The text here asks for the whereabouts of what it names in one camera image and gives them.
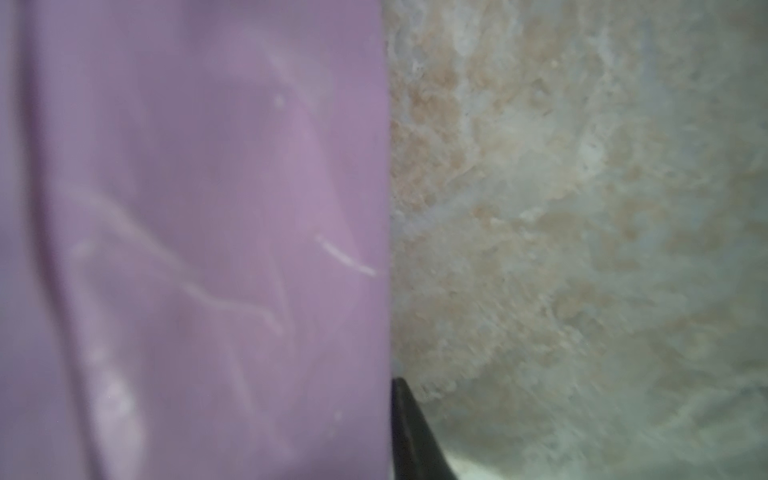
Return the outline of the pink purple wrapping paper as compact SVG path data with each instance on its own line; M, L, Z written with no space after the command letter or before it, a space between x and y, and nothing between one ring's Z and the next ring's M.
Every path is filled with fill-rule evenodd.
M385 479L376 1L1 5L1 475Z

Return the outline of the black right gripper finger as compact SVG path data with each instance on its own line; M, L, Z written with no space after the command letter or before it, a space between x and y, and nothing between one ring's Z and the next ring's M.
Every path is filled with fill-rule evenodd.
M391 383L391 432L396 480L457 480L408 383Z

